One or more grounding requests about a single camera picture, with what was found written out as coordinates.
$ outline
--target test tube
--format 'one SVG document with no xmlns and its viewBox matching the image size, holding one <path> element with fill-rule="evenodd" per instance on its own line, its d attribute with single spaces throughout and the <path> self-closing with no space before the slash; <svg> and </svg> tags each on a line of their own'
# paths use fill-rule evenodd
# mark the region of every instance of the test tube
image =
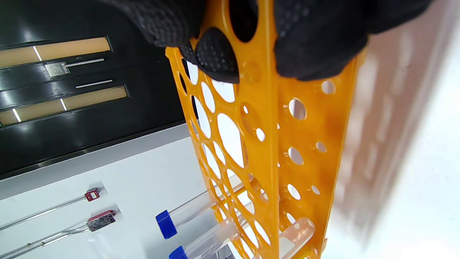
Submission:
<svg viewBox="0 0 460 259">
<path fill-rule="evenodd" d="M 242 228 L 249 227 L 247 222 L 239 217 Z M 313 236 L 315 225 L 308 218 L 300 218 L 280 234 L 279 258 L 291 259 Z M 174 250 L 169 259 L 209 259 L 219 249 L 239 236 L 239 230 L 231 219 L 226 219 L 211 228 L 191 244 Z"/>
<path fill-rule="evenodd" d="M 299 218 L 280 234 L 280 259 L 291 259 L 314 233 L 313 222 L 309 218 Z"/>
<path fill-rule="evenodd" d="M 239 235 L 235 222 L 226 219 L 183 248 L 169 254 L 169 259 L 209 259 Z"/>
<path fill-rule="evenodd" d="M 231 186 L 233 186 L 234 192 L 244 187 L 244 184 L 237 175 L 229 177 L 229 181 Z M 222 199 L 223 197 L 220 189 L 217 186 L 215 186 L 215 188 L 216 194 L 220 195 L 219 197 Z M 165 210 L 158 214 L 156 216 L 156 221 L 160 227 L 163 237 L 168 239 L 175 236 L 178 228 L 198 217 L 205 211 L 210 210 L 214 205 L 216 205 L 216 201 L 210 200 L 208 191 L 205 191 L 170 212 Z"/>
</svg>

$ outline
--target blue test tube cap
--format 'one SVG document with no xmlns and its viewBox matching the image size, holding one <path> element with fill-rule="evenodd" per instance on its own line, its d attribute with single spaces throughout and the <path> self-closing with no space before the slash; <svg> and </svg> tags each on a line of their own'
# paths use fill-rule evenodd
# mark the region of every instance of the blue test tube cap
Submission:
<svg viewBox="0 0 460 259">
<path fill-rule="evenodd" d="M 184 248 L 179 246 L 172 253 L 169 254 L 169 259 L 189 259 L 185 254 Z"/>
<path fill-rule="evenodd" d="M 171 238 L 177 234 L 177 229 L 174 226 L 168 211 L 163 211 L 158 214 L 156 216 L 156 221 L 165 239 Z"/>
</svg>

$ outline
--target gloved hand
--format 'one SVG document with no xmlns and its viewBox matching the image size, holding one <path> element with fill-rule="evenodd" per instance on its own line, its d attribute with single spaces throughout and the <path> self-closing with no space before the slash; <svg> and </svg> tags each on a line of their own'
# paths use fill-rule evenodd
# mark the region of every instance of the gloved hand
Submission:
<svg viewBox="0 0 460 259">
<path fill-rule="evenodd" d="M 239 82 L 229 41 L 216 28 L 200 34 L 205 0 L 101 0 L 123 11 L 159 47 L 179 47 L 211 78 Z M 283 77 L 333 77 L 367 44 L 368 34 L 392 29 L 422 14 L 433 0 L 274 0 L 276 68 Z M 230 0 L 235 34 L 249 41 L 257 28 L 257 0 Z"/>
</svg>

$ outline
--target metal handle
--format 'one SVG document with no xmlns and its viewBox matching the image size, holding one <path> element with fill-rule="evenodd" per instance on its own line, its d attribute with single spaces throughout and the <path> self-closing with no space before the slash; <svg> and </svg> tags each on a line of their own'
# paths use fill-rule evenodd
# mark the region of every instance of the metal handle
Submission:
<svg viewBox="0 0 460 259">
<path fill-rule="evenodd" d="M 100 81 L 100 82 L 82 84 L 82 85 L 79 85 L 79 86 L 75 86 L 75 88 L 78 89 L 78 88 L 83 88 L 83 87 L 88 87 L 88 86 L 93 86 L 93 85 L 98 85 L 98 84 L 103 84 L 103 83 L 109 83 L 109 82 L 113 82 L 113 80 L 109 79 L 109 80 Z"/>
<path fill-rule="evenodd" d="M 20 223 L 22 223 L 22 222 L 26 222 L 26 221 L 31 220 L 31 219 L 33 219 L 33 218 L 40 217 L 40 216 L 42 216 L 42 215 L 45 215 L 45 214 L 47 214 L 47 213 L 50 213 L 50 212 L 52 212 L 52 211 L 55 211 L 55 210 L 60 209 L 60 208 L 62 208 L 62 207 L 65 207 L 65 206 L 67 206 L 67 205 L 76 203 L 76 202 L 78 202 L 78 201 L 80 201 L 80 200 L 86 200 L 86 197 L 83 195 L 83 196 L 80 196 L 80 197 L 75 198 L 75 199 L 73 199 L 73 200 L 69 200 L 69 201 L 66 201 L 66 202 L 64 202 L 64 203 L 61 203 L 61 204 L 59 204 L 59 205 L 56 205 L 56 206 L 54 206 L 54 207 L 47 208 L 47 209 L 45 209 L 45 210 L 43 210 L 43 211 L 34 213 L 34 214 L 32 214 L 32 215 L 29 215 L 29 216 L 26 216 L 26 217 L 23 217 L 23 218 L 20 218 L 20 219 L 18 219 L 18 220 L 15 220 L 15 221 L 13 221 L 13 222 L 10 222 L 10 223 L 8 223 L 8 224 L 6 224 L 6 225 L 0 226 L 0 231 L 5 230 L 5 229 L 7 229 L 7 228 L 10 228 L 10 227 L 12 227 L 12 226 L 16 226 L 17 224 L 20 224 Z"/>
<path fill-rule="evenodd" d="M 86 65 L 86 64 L 91 64 L 91 63 L 96 63 L 96 62 L 101 62 L 101 61 L 104 61 L 104 59 L 93 59 L 93 60 L 88 60 L 88 61 L 81 61 L 81 62 L 77 62 L 77 63 L 67 64 L 64 67 Z"/>
<path fill-rule="evenodd" d="M 65 231 L 61 231 L 61 232 L 58 232 L 58 233 L 55 233 L 53 235 L 49 235 L 43 239 L 40 239 L 40 240 L 37 240 L 35 242 L 32 242 L 32 243 L 27 243 L 26 245 L 22 246 L 22 247 L 19 247 L 19 248 L 16 248 L 12 251 L 9 251 L 7 253 L 4 253 L 2 255 L 0 255 L 0 259 L 13 259 L 13 258 L 17 258 L 21 255 L 24 255 L 26 253 L 29 253 L 29 252 L 32 252 L 40 247 L 44 247 L 46 245 L 49 245 L 53 242 L 56 242 L 58 240 L 61 240 L 65 237 L 68 237 L 68 236 L 71 236 L 71 235 L 75 235 L 75 234 L 79 234 L 79 233 L 83 233 L 83 232 L 87 232 L 89 231 L 89 228 L 86 226 L 86 225 L 82 225 L 76 229 L 72 229 L 72 230 L 65 230 Z"/>
</svg>

